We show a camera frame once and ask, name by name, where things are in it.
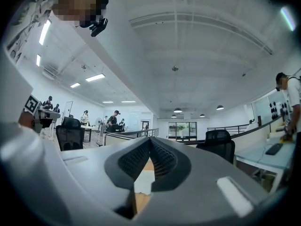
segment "office chair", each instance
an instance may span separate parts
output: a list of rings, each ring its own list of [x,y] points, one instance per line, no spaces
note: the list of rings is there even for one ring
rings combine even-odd
[[[207,131],[204,144],[197,148],[217,154],[233,164],[235,143],[226,130]]]
[[[56,127],[56,136],[61,151],[83,149],[84,133],[77,119],[64,117],[62,125]]]

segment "desk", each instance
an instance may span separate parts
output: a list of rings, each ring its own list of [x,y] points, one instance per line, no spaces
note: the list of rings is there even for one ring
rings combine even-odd
[[[258,142],[235,153],[235,159],[237,161],[277,174],[270,193],[277,190],[284,171],[290,167],[295,149],[295,142],[284,143],[276,155],[266,155],[266,151],[269,150],[273,144],[278,143],[279,140],[280,138],[271,138],[269,141]]]
[[[90,135],[89,135],[89,142],[91,141],[91,133],[92,130],[97,130],[96,127],[92,127],[92,126],[80,126],[81,128],[85,129],[85,130],[89,130],[90,131]]]

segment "door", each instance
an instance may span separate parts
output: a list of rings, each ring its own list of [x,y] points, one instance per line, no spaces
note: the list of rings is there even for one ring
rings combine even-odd
[[[145,130],[147,123],[149,123],[149,121],[141,121],[142,124],[141,130]]]

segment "table leg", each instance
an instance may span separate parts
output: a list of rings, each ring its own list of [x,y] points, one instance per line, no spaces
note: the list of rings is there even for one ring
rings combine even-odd
[[[274,193],[274,192],[277,190],[277,188],[279,187],[279,184],[280,184],[280,181],[281,181],[281,179],[282,179],[283,173],[284,173],[283,170],[280,170],[280,171],[277,173],[277,175],[276,175],[276,177],[275,177],[275,179],[274,179],[274,182],[273,182],[273,186],[272,186],[272,188],[271,188],[271,191],[269,192],[270,194]]]

